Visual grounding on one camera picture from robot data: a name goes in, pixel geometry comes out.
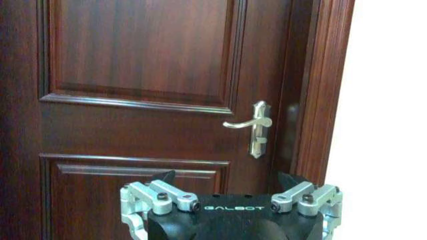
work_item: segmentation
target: door panel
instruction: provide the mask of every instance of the door panel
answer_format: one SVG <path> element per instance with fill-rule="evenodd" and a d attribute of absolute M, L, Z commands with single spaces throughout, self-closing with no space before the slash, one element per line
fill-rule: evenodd
<path fill-rule="evenodd" d="M 14 8 L 38 17 L 21 29 L 33 36 L 33 82 L 21 88 L 38 97 L 34 112 L 25 108 L 38 158 L 26 160 L 22 184 L 40 179 L 30 195 L 44 239 L 125 238 L 120 187 L 163 170 L 177 171 L 185 191 L 265 193 L 291 0 L 38 0 Z M 223 122 L 251 120 L 261 100 L 273 125 L 255 159 L 251 128 Z"/>
<path fill-rule="evenodd" d="M 45 32 L 56 94 L 231 113 L 243 0 L 52 0 Z"/>
<path fill-rule="evenodd" d="M 191 192 L 223 193 L 228 162 L 180 161 L 100 157 L 88 155 L 40 156 L 42 166 L 42 215 L 46 239 L 125 239 L 129 229 L 120 224 L 120 195 L 125 183 L 147 182 L 171 169 L 173 184 Z"/>

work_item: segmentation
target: door molding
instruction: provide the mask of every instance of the door molding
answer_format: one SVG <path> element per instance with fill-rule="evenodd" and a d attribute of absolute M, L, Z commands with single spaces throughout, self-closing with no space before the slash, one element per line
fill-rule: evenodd
<path fill-rule="evenodd" d="M 311 7 L 312 10 L 309 20 L 305 21 L 301 21 L 300 13 L 299 17 L 291 14 L 295 21 L 303 22 L 308 35 L 301 59 L 301 54 L 292 53 L 297 52 L 292 48 L 301 48 L 296 42 L 303 33 L 292 33 L 292 30 L 288 33 L 288 42 L 295 45 L 287 46 L 285 62 L 289 64 L 284 66 L 276 148 L 271 166 L 273 172 L 285 171 L 323 184 L 355 0 L 315 0 L 311 3 L 311 6 L 299 1 L 292 4 L 293 12 L 300 8 Z M 295 96 L 291 86 L 297 86 L 299 81 L 300 96 Z"/>

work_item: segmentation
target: door lock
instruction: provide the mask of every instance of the door lock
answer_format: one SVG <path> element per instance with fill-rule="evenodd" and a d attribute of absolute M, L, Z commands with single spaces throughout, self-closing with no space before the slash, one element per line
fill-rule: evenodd
<path fill-rule="evenodd" d="M 252 126 L 249 154 L 253 158 L 259 158 L 265 154 L 268 128 L 273 121 L 269 118 L 271 106 L 264 101 L 253 104 L 253 119 L 240 123 L 229 123 L 224 121 L 223 126 L 229 129 L 241 129 Z"/>

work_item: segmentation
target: galbot logo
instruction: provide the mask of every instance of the galbot logo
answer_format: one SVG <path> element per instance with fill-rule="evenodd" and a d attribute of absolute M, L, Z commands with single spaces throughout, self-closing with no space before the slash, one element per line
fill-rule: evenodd
<path fill-rule="evenodd" d="M 256 211 L 256 210 L 263 210 L 265 207 L 264 206 L 233 206 L 233 207 L 227 207 L 227 206 L 205 206 L 204 210 L 208 211 Z"/>

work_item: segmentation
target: white wall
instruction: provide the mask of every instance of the white wall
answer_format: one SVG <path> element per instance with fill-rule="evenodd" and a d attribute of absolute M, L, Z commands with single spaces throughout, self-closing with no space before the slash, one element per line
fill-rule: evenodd
<path fill-rule="evenodd" d="M 335 240 L 427 239 L 427 1 L 356 0 L 325 182 Z"/>

